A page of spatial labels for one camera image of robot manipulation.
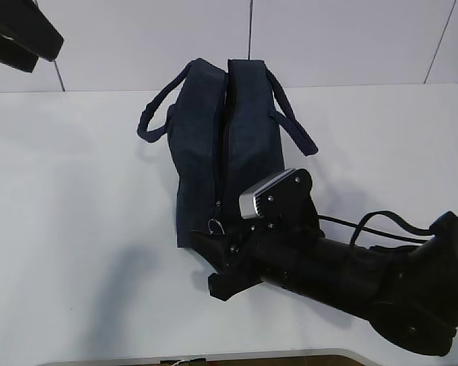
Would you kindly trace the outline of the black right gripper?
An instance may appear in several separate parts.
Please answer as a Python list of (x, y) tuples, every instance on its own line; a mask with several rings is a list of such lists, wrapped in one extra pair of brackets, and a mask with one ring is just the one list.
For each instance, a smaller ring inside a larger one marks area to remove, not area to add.
[(326, 238), (311, 189), (310, 173), (296, 169), (261, 198), (263, 217), (242, 219), (225, 234), (190, 232), (192, 249), (216, 271), (208, 278), (211, 296), (226, 301), (266, 282), (333, 301), (351, 248)]

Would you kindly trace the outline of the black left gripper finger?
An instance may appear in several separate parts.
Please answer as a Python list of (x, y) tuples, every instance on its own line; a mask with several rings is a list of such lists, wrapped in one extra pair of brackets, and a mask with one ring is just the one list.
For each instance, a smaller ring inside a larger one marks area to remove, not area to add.
[(33, 72), (37, 56), (0, 35), (0, 63), (22, 72)]
[(64, 42), (34, 1), (0, 0), (0, 37), (48, 61), (58, 57)]

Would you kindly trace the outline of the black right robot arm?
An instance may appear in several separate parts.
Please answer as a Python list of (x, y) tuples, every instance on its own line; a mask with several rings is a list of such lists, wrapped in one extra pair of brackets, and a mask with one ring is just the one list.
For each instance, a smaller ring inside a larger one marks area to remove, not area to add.
[(235, 230), (192, 233), (214, 268), (210, 295), (228, 300), (266, 282), (364, 319), (410, 352), (448, 354), (458, 328), (458, 216), (446, 212), (423, 230), (384, 211), (409, 237), (364, 248), (325, 236), (311, 188), (305, 169), (276, 173), (240, 195)]

